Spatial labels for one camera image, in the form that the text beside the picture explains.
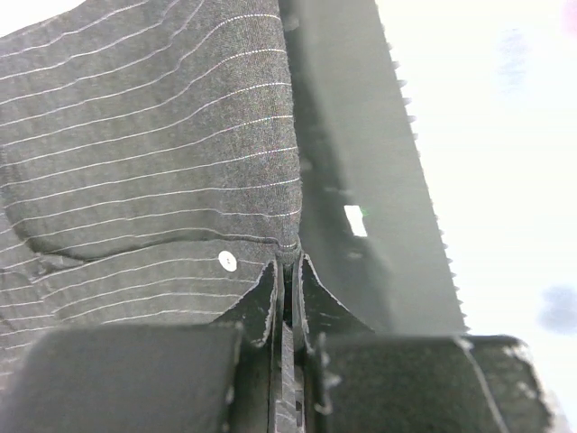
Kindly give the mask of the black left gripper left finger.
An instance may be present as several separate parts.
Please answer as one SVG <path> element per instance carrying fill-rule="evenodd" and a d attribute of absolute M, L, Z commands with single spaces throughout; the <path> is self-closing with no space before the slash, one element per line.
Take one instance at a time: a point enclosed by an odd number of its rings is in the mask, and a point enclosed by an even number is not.
<path fill-rule="evenodd" d="M 271 432 L 279 269 L 206 325 L 110 324 L 35 343 L 4 432 Z"/>

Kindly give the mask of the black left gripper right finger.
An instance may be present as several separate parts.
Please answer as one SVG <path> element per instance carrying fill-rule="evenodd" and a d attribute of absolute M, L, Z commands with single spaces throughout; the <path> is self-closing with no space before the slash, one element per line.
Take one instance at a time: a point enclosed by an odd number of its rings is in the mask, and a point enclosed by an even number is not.
<path fill-rule="evenodd" d="M 308 432 L 552 432 L 555 403 L 512 336 L 384 336 L 298 266 Z"/>

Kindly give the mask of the dark grey pinstripe shirt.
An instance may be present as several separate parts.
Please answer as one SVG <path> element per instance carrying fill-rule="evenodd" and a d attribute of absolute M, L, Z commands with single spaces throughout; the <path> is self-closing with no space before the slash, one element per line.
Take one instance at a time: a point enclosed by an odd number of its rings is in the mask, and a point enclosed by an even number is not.
<path fill-rule="evenodd" d="M 206 325 L 276 263 L 271 432 L 298 430 L 302 208 L 275 1 L 85 1 L 1 39 L 1 406 L 49 333 Z"/>

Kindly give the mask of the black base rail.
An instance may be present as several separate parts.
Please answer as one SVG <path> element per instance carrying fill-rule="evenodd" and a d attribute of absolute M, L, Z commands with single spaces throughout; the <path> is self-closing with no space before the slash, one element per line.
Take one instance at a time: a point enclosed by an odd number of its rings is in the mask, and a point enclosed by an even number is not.
<path fill-rule="evenodd" d="M 283 1 L 316 275 L 380 332 L 466 331 L 403 81 L 372 1 Z"/>

